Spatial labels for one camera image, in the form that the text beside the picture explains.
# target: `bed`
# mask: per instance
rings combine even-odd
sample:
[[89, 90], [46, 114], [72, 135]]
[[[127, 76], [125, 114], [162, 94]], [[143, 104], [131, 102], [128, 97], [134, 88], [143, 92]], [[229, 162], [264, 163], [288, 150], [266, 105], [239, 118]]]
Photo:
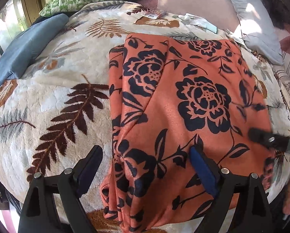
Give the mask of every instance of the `bed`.
[[[218, 28], [233, 29], [237, 27], [235, 11], [228, 0], [216, 2], [222, 1], [226, 13], [230, 13], [230, 21], [216, 17], [213, 7], [204, 8], [199, 15], [211, 18]], [[159, 8], [164, 8], [163, 4], [170, 4], [170, 1], [158, 1]], [[5, 81], [0, 87], [0, 180], [20, 202], [24, 202], [35, 172], [40, 171], [46, 176], [60, 174], [73, 167], [97, 144], [103, 148], [103, 161], [88, 193], [80, 200], [99, 232], [121, 232], [118, 223], [104, 219], [99, 192], [112, 159], [108, 97], [118, 90], [108, 84], [109, 50], [123, 44], [132, 32], [164, 35], [179, 41], [229, 38], [225, 31], [206, 32], [172, 13], [149, 19], [144, 17], [147, 10], [131, 1], [106, 1], [84, 6], [70, 17], [65, 28], [21, 79]], [[173, 11], [181, 12], [175, 7]], [[239, 45], [256, 85], [263, 93], [273, 131], [290, 136], [287, 90], [273, 74], [267, 59], [253, 55], [244, 43]], [[268, 183], [269, 202], [281, 191], [290, 174], [290, 156], [279, 158], [274, 180], [263, 179]], [[67, 222], [59, 196], [55, 201], [60, 219]], [[234, 209], [228, 212], [222, 232], [228, 229], [233, 212]], [[164, 225], [152, 232], [193, 232], [201, 220]]]

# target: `gray fabric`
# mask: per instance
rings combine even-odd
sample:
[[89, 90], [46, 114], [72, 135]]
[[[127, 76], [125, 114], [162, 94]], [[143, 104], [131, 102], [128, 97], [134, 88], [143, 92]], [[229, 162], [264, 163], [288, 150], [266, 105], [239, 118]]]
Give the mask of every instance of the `gray fabric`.
[[60, 14], [37, 23], [21, 32], [0, 58], [0, 86], [6, 79], [19, 79], [46, 45], [69, 21]]
[[279, 39], [261, 0], [231, 0], [240, 20], [242, 39], [248, 48], [265, 55], [271, 63], [283, 65]]

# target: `orange floral fabric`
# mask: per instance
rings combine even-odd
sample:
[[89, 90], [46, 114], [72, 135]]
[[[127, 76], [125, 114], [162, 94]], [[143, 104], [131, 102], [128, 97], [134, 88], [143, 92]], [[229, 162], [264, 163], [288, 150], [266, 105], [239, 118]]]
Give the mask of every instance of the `orange floral fabric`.
[[204, 216], [213, 197], [189, 162], [194, 144], [269, 186], [273, 155], [247, 135], [270, 131], [268, 112], [235, 42], [130, 34], [110, 51], [109, 87], [113, 162], [101, 196], [123, 232]]

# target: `metal screw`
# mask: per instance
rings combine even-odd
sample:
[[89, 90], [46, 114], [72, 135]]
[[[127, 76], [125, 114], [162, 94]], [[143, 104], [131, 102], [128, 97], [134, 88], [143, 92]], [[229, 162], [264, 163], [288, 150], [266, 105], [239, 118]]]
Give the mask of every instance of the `metal screw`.
[[41, 176], [42, 176], [42, 174], [40, 172], [37, 172], [34, 174], [35, 179], [39, 179]]
[[222, 169], [221, 169], [221, 172], [222, 172], [223, 174], [228, 174], [228, 173], [229, 173], [229, 170], [228, 170], [227, 168], [222, 168]]
[[72, 168], [66, 168], [65, 170], [64, 170], [64, 174], [71, 174], [72, 173], [72, 171], [73, 171], [73, 169]]
[[252, 176], [252, 178], [254, 178], [254, 179], [258, 179], [258, 174], [257, 173], [251, 173], [251, 176]]

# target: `bedspread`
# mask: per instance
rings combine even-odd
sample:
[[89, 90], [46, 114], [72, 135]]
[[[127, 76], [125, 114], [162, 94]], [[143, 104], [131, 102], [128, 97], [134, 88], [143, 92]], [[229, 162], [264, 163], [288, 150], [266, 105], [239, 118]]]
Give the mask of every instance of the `bedspread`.
[[[70, 18], [21, 79], [5, 81], [0, 87], [0, 181], [20, 202], [24, 202], [35, 172], [46, 176], [60, 174], [65, 168], [74, 167], [98, 144], [103, 148], [103, 161], [88, 193], [80, 200], [98, 230], [120, 232], [116, 222], [103, 218], [99, 193], [112, 159], [108, 97], [120, 90], [113, 85], [108, 88], [109, 66], [115, 65], [109, 63], [109, 50], [123, 44], [132, 32], [165, 35], [178, 41], [227, 38], [221, 31], [220, 35], [206, 33], [183, 24], [180, 19], [172, 18], [172, 14], [149, 19], [144, 17], [146, 11], [139, 4], [123, 1], [86, 5]], [[264, 97], [266, 104], [280, 115], [276, 118], [270, 113], [273, 129], [290, 134], [289, 100], [281, 97], [270, 65], [261, 61], [257, 64], [261, 69], [254, 71], [253, 55], [246, 55], [243, 58], [255, 74], [256, 84], [263, 84], [259, 85], [263, 94], [268, 92], [269, 97]], [[276, 185], [271, 185], [270, 179], [263, 180], [271, 185], [269, 200], [287, 180], [290, 158], [281, 165]], [[272, 168], [273, 162], [269, 162], [269, 170]], [[61, 220], [66, 221], [59, 197], [55, 200]], [[162, 226], [153, 232], [193, 232], [200, 220]]]

